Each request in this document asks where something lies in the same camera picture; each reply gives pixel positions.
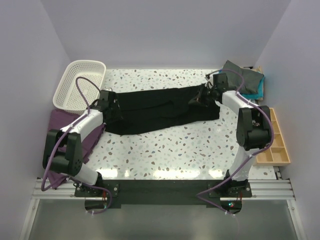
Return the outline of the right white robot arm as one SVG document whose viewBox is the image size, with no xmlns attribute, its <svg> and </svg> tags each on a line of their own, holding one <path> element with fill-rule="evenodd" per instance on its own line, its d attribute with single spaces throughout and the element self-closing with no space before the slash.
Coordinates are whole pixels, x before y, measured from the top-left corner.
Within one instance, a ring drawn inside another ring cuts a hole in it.
<svg viewBox="0 0 320 240">
<path fill-rule="evenodd" d="M 268 106 L 259 106 L 240 94 L 240 90 L 231 90 L 226 73 L 213 71 L 205 75 L 196 95 L 189 101 L 192 117 L 196 121 L 208 121 L 219 118 L 216 102 L 228 107 L 237 114 L 236 142 L 238 150 L 233 164 L 227 170 L 222 182 L 198 193 L 215 192 L 221 196 L 252 196 L 249 184 L 249 171 L 256 156 L 269 149 L 274 141 L 271 123 L 271 111 Z"/>
</svg>

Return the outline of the black t shirt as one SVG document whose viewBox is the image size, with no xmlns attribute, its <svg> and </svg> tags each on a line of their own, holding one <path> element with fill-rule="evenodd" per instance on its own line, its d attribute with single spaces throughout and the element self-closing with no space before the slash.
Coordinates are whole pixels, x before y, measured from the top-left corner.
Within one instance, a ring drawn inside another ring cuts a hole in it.
<svg viewBox="0 0 320 240">
<path fill-rule="evenodd" d="M 138 135 L 220 117 L 216 102 L 189 104 L 201 85 L 118 93 L 122 119 L 107 123 L 105 131 Z"/>
</svg>

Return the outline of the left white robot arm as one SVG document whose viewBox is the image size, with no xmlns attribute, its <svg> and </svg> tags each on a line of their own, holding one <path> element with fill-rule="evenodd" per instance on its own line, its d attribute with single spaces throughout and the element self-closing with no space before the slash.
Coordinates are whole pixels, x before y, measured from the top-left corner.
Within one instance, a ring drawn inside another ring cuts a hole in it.
<svg viewBox="0 0 320 240">
<path fill-rule="evenodd" d="M 47 133 L 42 165 L 45 169 L 41 190 L 45 186 L 49 171 L 70 177 L 86 185 L 86 191 L 92 196 L 99 196 L 104 184 L 99 181 L 99 173 L 83 163 L 82 142 L 97 127 L 122 118 L 119 97 L 113 91 L 102 90 L 99 98 L 75 121 L 61 129 Z"/>
</svg>

